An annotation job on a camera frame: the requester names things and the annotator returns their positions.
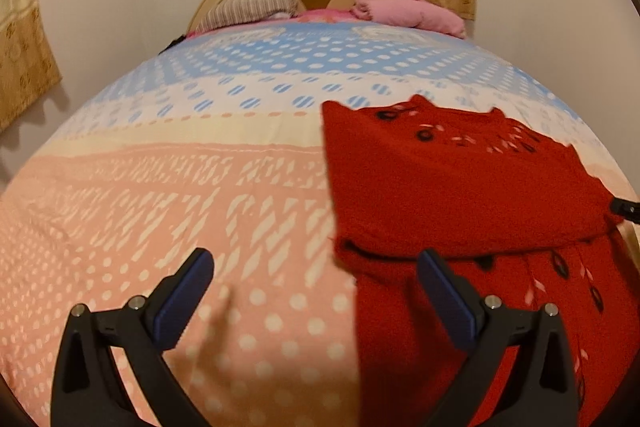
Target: striped pillow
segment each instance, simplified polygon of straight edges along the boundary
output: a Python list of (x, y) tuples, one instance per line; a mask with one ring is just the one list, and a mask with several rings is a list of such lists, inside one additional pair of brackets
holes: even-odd
[(293, 16), (297, 8), (297, 0), (225, 0), (209, 10), (196, 31), (207, 32), (235, 24), (257, 22), (281, 12)]

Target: metal screw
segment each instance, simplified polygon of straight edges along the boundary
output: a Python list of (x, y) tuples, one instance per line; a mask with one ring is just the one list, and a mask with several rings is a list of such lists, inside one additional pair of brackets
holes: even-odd
[(129, 308), (139, 310), (145, 305), (146, 299), (142, 295), (136, 295), (129, 299)]
[(559, 312), (560, 310), (558, 309), (558, 306), (553, 304), (553, 302), (548, 302), (545, 304), (545, 313), (549, 315), (549, 317), (555, 317), (559, 314)]
[(502, 299), (500, 299), (497, 295), (487, 295), (484, 298), (484, 304), (488, 308), (495, 310), (496, 308), (499, 308), (500, 306), (502, 306)]
[(86, 306), (84, 304), (76, 304), (73, 308), (71, 308), (71, 314), (74, 317), (79, 317), (84, 313)]

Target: polka dot bedsheet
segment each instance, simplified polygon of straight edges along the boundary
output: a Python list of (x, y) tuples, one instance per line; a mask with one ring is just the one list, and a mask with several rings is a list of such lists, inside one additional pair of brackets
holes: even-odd
[[(319, 106), (390, 105), (414, 93), (446, 107), (499, 107), (574, 144), (614, 194), (635, 197), (569, 107), (470, 42), (296, 21), (188, 39), (87, 102), (2, 197), (0, 371), (27, 412), (49, 425), (73, 304), (97, 311), (148, 295), (198, 246), (215, 258), (214, 281), (164, 357), (211, 424), (357, 425), (354, 285), (332, 260)], [(126, 357), (115, 356), (154, 423)]]

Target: white wall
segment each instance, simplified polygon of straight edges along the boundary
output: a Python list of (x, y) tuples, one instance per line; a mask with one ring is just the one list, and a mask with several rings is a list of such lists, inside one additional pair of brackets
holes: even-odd
[[(85, 100), (184, 32), (200, 0), (40, 0), (63, 73), (0, 135), (0, 183)], [(630, 0), (479, 0), (474, 40), (532, 74), (593, 128), (640, 190), (640, 18)]]

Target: rolled pink blanket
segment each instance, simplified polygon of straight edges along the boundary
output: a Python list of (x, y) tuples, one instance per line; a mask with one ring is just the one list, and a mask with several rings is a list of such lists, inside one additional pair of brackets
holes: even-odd
[(389, 26), (418, 28), (459, 39), (466, 36), (460, 17), (425, 0), (356, 0), (351, 13), (358, 19)]

